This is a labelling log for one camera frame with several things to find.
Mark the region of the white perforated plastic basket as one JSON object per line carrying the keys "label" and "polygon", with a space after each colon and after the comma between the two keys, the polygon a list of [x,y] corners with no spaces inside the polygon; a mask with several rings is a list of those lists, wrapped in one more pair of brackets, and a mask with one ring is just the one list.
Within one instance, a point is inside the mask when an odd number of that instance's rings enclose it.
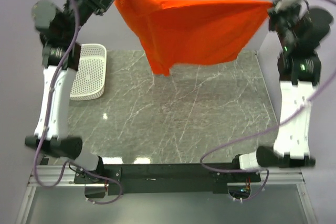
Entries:
{"label": "white perforated plastic basket", "polygon": [[104,93],[107,70],[107,50],[101,44],[81,45],[76,78],[70,99],[73,101],[94,100]]}

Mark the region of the orange t shirt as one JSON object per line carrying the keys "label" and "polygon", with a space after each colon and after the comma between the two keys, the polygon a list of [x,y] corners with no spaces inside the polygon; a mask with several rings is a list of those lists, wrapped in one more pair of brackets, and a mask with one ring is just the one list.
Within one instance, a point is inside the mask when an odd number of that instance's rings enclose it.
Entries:
{"label": "orange t shirt", "polygon": [[115,0],[154,74],[234,61],[268,17],[261,0]]}

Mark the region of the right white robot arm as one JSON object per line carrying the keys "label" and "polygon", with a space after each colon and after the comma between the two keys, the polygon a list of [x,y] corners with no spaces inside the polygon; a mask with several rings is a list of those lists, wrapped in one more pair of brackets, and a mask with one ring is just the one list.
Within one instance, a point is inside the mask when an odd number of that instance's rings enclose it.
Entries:
{"label": "right white robot arm", "polygon": [[241,182],[249,169],[261,167],[314,167],[309,150],[309,125],[312,96],[318,90],[322,63],[316,48],[330,32],[333,16],[320,7],[301,11],[301,1],[285,5],[277,1],[268,10],[269,31],[277,33],[282,51],[277,68],[281,91],[280,124],[273,146],[259,146],[256,151],[237,155],[238,164],[230,169]]}

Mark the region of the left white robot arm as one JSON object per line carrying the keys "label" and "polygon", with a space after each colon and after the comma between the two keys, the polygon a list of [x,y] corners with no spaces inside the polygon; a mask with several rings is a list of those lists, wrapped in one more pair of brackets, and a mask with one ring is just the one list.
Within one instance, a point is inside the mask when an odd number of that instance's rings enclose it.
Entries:
{"label": "left white robot arm", "polygon": [[91,15],[102,16],[115,0],[66,0],[59,8],[49,0],[38,1],[31,9],[42,48],[44,92],[38,124],[25,145],[55,158],[64,158],[82,167],[91,182],[104,179],[101,157],[83,147],[82,138],[68,131],[70,93],[79,64],[82,45],[77,36]]}

